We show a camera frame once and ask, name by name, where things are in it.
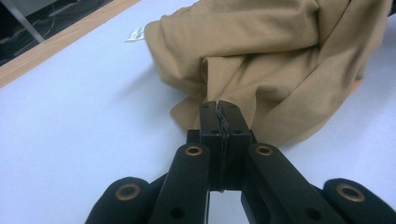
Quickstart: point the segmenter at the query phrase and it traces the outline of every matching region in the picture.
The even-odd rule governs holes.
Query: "screw hole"
[[[256,152],[262,156],[271,156],[274,154],[274,151],[269,147],[259,146],[256,148]]]
[[[140,187],[136,184],[125,184],[116,191],[116,197],[121,201],[132,200],[140,193]]]
[[[200,147],[188,147],[184,152],[189,156],[198,156],[201,155],[202,149]]]
[[[183,209],[179,207],[173,208],[169,215],[174,219],[181,219],[185,216]]]
[[[314,220],[321,220],[321,214],[320,214],[320,212],[319,212],[317,209],[315,209],[315,208],[311,208],[311,207],[305,208],[305,214],[306,214],[307,216],[309,216],[311,219],[314,219]]]
[[[348,184],[339,184],[337,186],[337,192],[339,195],[355,203],[361,203],[366,200],[364,194],[359,189]]]

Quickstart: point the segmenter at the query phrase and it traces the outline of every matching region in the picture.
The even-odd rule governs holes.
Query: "white table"
[[[82,223],[115,180],[153,181],[185,142],[137,27],[193,1],[141,1],[0,90],[0,223]],[[320,132],[283,152],[306,179],[357,181],[396,208],[396,17],[366,78]],[[239,192],[209,223],[248,223]]]

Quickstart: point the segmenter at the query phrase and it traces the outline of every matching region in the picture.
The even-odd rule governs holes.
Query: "beige cloth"
[[[198,107],[238,105],[260,142],[282,146],[319,130],[362,77],[391,0],[201,0],[150,23],[164,82],[189,97],[172,115],[199,128]]]

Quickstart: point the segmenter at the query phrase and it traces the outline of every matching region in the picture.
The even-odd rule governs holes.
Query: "brass grommet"
[[[355,203],[361,203],[366,200],[366,197],[359,189],[345,183],[337,185],[337,192],[339,195]]]
[[[189,156],[199,156],[202,153],[202,149],[200,147],[188,147],[184,152]]]
[[[256,152],[262,156],[271,156],[272,154],[274,154],[274,151],[271,148],[264,146],[257,146]]]
[[[140,193],[140,187],[136,184],[124,184],[117,189],[116,197],[121,201],[132,200]]]

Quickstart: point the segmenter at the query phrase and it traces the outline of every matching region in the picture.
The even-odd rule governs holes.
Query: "white label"
[[[145,38],[145,27],[137,28],[132,30],[131,34],[125,40],[127,43],[132,43],[137,40],[141,40]]]

